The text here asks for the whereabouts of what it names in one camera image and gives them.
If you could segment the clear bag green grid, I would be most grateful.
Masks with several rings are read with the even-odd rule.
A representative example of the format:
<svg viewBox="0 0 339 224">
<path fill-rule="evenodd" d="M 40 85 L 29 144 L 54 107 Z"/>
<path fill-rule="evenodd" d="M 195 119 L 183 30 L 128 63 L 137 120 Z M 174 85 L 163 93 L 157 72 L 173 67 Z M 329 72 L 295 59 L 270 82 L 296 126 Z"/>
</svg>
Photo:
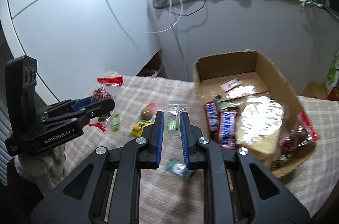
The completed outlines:
<svg viewBox="0 0 339 224">
<path fill-rule="evenodd" d="M 186 111 L 187 106 L 177 102 L 169 103 L 164 109 L 165 113 L 165 131 L 168 138 L 177 138 L 180 136 L 180 116 Z"/>
</svg>

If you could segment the green candy packet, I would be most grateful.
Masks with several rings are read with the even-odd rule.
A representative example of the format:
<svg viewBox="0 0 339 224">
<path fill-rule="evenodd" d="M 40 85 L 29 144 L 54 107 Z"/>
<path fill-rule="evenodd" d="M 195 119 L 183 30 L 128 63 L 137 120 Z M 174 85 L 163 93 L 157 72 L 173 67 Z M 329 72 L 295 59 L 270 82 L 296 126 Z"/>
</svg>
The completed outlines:
<svg viewBox="0 0 339 224">
<path fill-rule="evenodd" d="M 110 119 L 110 130 L 116 132 L 120 129 L 120 117 L 119 114 L 115 114 Z"/>
</svg>

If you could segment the clear bag red candies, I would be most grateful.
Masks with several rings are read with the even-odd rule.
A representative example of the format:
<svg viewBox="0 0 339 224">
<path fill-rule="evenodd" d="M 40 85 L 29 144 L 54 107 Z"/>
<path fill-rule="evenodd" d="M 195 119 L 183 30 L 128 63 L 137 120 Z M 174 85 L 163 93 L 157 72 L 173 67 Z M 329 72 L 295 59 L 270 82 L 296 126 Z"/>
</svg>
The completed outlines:
<svg viewBox="0 0 339 224">
<path fill-rule="evenodd" d="M 113 99 L 115 104 L 117 104 L 117 97 L 119 95 L 121 86 L 123 85 L 123 77 L 99 77 L 97 79 L 98 88 L 93 91 L 91 102 L 98 102 L 105 99 Z M 113 115 L 118 114 L 115 110 L 109 112 L 108 114 L 101 115 L 100 117 L 94 118 L 87 126 L 96 127 L 102 132 L 111 131 L 110 130 L 110 119 Z"/>
</svg>

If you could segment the dark green round candy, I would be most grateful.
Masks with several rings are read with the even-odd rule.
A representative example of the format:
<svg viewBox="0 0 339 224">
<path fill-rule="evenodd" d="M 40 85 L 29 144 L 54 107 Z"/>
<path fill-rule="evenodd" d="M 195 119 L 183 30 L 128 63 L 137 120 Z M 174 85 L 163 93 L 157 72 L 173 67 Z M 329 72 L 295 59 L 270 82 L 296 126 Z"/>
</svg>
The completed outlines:
<svg viewBox="0 0 339 224">
<path fill-rule="evenodd" d="M 189 170 L 183 162 L 176 158 L 169 160 L 166 170 L 183 180 L 190 180 L 195 174 L 194 170 Z"/>
</svg>

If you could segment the yellow candy packet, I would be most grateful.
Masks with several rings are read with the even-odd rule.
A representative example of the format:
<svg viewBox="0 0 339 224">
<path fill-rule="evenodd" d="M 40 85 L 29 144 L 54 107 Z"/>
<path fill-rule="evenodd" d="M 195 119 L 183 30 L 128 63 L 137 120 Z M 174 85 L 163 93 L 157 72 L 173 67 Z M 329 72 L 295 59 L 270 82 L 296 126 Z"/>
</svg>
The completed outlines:
<svg viewBox="0 0 339 224">
<path fill-rule="evenodd" d="M 145 122 L 143 120 L 139 120 L 134 127 L 131 130 L 131 135 L 133 135 L 134 137 L 140 137 L 143 134 L 143 130 L 145 127 L 152 125 L 153 121 L 151 122 Z"/>
</svg>

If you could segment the packaged brown egg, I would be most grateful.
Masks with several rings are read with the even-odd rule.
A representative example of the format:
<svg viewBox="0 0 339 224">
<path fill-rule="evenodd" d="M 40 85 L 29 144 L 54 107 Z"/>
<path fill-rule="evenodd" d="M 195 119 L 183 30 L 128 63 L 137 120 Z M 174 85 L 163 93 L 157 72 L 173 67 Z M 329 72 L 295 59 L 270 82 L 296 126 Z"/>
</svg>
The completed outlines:
<svg viewBox="0 0 339 224">
<path fill-rule="evenodd" d="M 139 113 L 138 120 L 144 122 L 151 122 L 157 112 L 157 106 L 154 103 L 146 105 Z"/>
</svg>

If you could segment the blue snickers bar left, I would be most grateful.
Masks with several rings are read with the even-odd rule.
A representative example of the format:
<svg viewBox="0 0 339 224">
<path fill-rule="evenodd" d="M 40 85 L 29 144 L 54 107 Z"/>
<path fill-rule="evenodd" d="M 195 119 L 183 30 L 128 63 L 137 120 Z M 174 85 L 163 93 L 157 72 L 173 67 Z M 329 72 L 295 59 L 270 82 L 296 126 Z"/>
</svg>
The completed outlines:
<svg viewBox="0 0 339 224">
<path fill-rule="evenodd" d="M 219 126 L 217 108 L 214 102 L 209 102 L 204 105 L 206 118 L 211 132 L 216 132 Z"/>
</svg>

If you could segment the blue snickers bar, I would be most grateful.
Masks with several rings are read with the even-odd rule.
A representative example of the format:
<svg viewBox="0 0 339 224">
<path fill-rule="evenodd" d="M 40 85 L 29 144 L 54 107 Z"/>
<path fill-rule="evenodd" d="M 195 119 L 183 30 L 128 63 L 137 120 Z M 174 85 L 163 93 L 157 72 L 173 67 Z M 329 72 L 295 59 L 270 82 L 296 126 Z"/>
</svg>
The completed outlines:
<svg viewBox="0 0 339 224">
<path fill-rule="evenodd" d="M 218 142 L 220 146 L 226 149 L 235 149 L 235 120 L 234 112 L 224 111 L 220 117 L 220 128 Z"/>
<path fill-rule="evenodd" d="M 211 132 L 216 132 L 219 126 L 217 108 L 214 102 L 209 102 L 204 105 L 206 118 Z"/>
</svg>

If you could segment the blue snickers bar right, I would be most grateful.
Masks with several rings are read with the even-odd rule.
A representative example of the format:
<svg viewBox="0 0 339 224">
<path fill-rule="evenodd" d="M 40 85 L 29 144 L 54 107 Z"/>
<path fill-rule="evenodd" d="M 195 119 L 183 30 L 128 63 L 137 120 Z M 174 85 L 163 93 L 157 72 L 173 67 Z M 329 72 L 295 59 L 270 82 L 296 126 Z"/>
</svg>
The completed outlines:
<svg viewBox="0 0 339 224">
<path fill-rule="evenodd" d="M 224 111 L 220 117 L 220 128 L 218 142 L 220 146 L 226 149 L 235 149 L 235 120 L 234 112 Z"/>
</svg>

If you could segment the pink small packet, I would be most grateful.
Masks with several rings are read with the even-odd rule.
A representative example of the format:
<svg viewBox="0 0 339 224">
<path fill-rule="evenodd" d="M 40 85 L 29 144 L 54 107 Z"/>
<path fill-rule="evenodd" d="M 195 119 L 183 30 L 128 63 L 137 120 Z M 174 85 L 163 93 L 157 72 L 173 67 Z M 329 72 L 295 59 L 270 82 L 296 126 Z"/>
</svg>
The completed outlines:
<svg viewBox="0 0 339 224">
<path fill-rule="evenodd" d="M 226 83 L 223 83 L 220 88 L 223 92 L 228 92 L 238 86 L 242 85 L 242 81 L 240 79 L 232 79 Z"/>
</svg>

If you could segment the bread in clear bag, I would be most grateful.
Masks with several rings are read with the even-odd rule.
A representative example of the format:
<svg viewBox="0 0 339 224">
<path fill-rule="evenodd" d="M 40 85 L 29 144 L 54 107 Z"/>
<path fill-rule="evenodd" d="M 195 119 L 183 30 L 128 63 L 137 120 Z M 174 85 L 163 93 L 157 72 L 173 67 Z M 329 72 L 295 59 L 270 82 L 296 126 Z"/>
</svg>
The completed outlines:
<svg viewBox="0 0 339 224">
<path fill-rule="evenodd" d="M 235 141 L 270 168 L 278 148 L 284 107 L 271 97 L 250 96 L 236 118 Z"/>
</svg>

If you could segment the cardboard box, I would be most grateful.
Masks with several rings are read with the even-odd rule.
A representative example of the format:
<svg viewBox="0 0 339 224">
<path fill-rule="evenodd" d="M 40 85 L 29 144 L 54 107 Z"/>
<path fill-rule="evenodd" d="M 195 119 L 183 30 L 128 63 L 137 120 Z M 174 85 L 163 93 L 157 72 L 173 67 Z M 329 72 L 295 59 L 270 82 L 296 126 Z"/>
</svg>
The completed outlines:
<svg viewBox="0 0 339 224">
<path fill-rule="evenodd" d="M 249 149 L 277 178 L 290 174 L 315 151 L 318 135 L 296 93 L 256 50 L 205 56 L 194 64 L 194 82 L 210 136 Z"/>
</svg>

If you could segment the red dark snack bag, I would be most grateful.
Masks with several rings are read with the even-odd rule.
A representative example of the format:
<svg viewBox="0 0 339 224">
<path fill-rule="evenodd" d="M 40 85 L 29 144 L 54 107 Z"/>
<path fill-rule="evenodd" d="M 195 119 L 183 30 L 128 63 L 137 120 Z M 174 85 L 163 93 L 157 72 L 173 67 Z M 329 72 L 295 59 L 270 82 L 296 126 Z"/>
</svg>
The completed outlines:
<svg viewBox="0 0 339 224">
<path fill-rule="evenodd" d="M 314 130 L 307 114 L 301 111 L 298 114 L 294 128 L 280 137 L 279 148 L 281 155 L 272 163 L 271 169 L 281 168 L 296 159 L 306 156 L 308 149 L 315 148 L 319 135 Z"/>
</svg>

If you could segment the wooden stool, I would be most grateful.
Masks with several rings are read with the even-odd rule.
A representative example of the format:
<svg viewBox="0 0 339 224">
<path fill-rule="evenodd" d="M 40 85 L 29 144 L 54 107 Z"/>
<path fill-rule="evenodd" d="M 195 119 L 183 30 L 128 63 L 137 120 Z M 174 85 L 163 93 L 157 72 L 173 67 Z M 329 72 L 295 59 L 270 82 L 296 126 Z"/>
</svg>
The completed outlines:
<svg viewBox="0 0 339 224">
<path fill-rule="evenodd" d="M 324 86 L 317 82 L 309 82 L 303 90 L 302 96 L 321 100 L 328 99 Z"/>
</svg>

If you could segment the red box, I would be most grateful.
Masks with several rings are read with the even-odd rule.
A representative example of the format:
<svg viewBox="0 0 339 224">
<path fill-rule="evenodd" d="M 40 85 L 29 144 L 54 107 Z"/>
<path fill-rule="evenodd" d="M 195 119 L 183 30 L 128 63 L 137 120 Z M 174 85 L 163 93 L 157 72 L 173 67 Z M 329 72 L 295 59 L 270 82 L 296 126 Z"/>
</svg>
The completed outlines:
<svg viewBox="0 0 339 224">
<path fill-rule="evenodd" d="M 339 101 L 339 88 L 333 87 L 328 95 L 329 101 Z"/>
</svg>

